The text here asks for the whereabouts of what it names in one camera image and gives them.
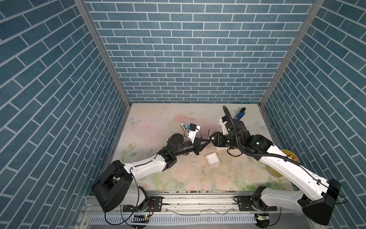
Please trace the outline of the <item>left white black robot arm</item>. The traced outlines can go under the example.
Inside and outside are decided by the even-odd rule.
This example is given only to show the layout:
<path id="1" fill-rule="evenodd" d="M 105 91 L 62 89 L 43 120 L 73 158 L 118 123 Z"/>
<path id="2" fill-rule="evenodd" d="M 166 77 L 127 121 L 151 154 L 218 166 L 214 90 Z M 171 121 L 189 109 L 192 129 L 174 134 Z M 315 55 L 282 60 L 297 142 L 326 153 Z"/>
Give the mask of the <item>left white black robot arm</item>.
<path id="1" fill-rule="evenodd" d="M 127 164 L 120 160 L 113 161 L 95 180 L 91 190 L 105 213 L 119 205 L 145 209 L 149 197 L 146 191 L 137 185 L 137 181 L 170 169 L 179 156 L 191 152 L 199 155 L 210 143 L 209 139 L 200 138 L 191 143 L 184 140 L 183 135 L 174 134 L 167 140 L 166 146 L 148 159 Z"/>

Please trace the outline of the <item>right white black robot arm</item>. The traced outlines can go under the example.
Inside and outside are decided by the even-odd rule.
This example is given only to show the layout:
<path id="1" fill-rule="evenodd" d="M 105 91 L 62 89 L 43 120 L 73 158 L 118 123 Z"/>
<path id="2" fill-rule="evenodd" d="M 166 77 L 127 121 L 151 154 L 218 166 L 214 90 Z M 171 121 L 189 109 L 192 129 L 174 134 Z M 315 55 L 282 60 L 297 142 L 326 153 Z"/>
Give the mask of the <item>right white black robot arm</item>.
<path id="1" fill-rule="evenodd" d="M 241 121 L 225 121 L 221 125 L 223 132 L 210 136 L 215 147 L 238 149 L 275 169 L 297 187 L 296 191 L 279 191 L 259 186 L 251 197 L 256 210 L 269 207 L 297 210 L 317 224 L 329 224 L 340 195 L 340 182 L 309 171 L 263 135 L 251 135 Z"/>

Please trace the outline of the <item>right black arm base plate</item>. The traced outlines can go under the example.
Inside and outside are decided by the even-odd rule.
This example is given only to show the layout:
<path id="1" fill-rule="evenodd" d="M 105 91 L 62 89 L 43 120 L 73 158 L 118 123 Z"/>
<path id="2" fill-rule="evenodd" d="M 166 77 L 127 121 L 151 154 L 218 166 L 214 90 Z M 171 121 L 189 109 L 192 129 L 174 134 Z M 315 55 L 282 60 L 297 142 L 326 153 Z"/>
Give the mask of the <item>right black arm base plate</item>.
<path id="1" fill-rule="evenodd" d="M 251 196 L 234 196 L 240 211 L 277 211 L 277 207 L 269 207 L 260 199 Z"/>

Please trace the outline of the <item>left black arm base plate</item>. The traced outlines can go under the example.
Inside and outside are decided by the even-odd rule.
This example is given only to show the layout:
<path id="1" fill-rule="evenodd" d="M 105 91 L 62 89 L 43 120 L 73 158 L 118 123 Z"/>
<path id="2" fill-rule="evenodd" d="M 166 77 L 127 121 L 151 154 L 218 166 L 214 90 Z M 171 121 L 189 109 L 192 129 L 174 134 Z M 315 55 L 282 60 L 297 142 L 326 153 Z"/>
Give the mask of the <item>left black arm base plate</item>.
<path id="1" fill-rule="evenodd" d="M 123 212 L 161 212 L 162 204 L 163 204 L 162 196 L 150 196 L 145 198 L 143 202 L 138 205 L 135 209 L 135 206 L 132 205 L 123 205 Z"/>

